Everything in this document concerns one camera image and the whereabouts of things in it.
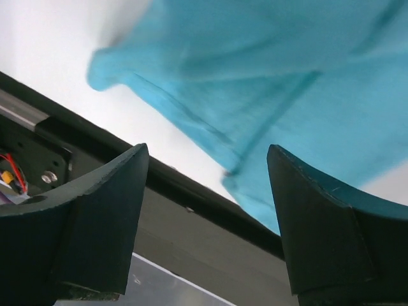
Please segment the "light blue t shirt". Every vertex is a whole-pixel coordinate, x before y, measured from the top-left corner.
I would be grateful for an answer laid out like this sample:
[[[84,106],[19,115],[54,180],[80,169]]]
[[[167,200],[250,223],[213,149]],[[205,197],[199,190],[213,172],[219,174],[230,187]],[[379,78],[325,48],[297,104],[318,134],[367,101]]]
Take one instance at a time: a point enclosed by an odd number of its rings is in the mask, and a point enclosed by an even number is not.
[[[87,81],[128,86],[278,233],[272,144],[354,187],[407,159],[407,2],[152,1]]]

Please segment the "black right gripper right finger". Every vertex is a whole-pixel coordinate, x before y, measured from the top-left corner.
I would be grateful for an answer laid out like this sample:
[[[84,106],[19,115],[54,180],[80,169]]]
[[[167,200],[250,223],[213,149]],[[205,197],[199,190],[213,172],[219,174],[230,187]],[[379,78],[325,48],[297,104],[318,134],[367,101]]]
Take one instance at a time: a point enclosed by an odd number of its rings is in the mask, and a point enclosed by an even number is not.
[[[407,207],[271,145],[273,200],[294,295],[406,295]]]

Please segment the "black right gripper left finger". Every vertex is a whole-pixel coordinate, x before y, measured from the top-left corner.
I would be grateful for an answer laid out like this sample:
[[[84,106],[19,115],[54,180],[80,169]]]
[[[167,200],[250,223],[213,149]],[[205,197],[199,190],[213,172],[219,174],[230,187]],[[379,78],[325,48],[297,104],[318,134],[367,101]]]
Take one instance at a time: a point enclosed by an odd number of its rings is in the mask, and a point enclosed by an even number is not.
[[[18,205],[1,207],[1,294],[69,285],[124,294],[149,167],[146,144]]]

